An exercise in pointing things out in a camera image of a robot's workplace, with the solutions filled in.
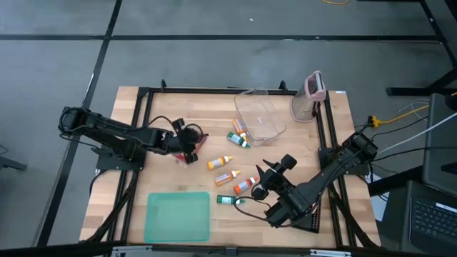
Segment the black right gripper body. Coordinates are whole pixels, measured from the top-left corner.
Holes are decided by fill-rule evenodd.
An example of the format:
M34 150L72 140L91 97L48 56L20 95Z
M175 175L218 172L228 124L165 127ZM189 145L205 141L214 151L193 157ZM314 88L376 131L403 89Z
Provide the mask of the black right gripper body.
M286 154L278 163L277 171L268 167L266 173L266 185L261 186L257 183L251 190L251 196L255 200L264 200L269 191L274 191L278 196L285 195L295 186L284 176L286 170L291 170L296 164L297 160L289 154Z

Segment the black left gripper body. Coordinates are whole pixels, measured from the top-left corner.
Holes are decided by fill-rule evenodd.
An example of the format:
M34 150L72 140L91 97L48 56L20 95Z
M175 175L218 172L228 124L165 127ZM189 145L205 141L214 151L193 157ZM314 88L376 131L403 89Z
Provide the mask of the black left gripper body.
M186 164L198 161L199 158L196 153L196 145L190 144L190 142L199 139L190 134L190 130L195 129L186 126L183 119L171 121L166 118L166 120L171 124L174 132L171 133L168 131L165 133L163 139L164 149L161 152L161 155L181 153L184 156Z

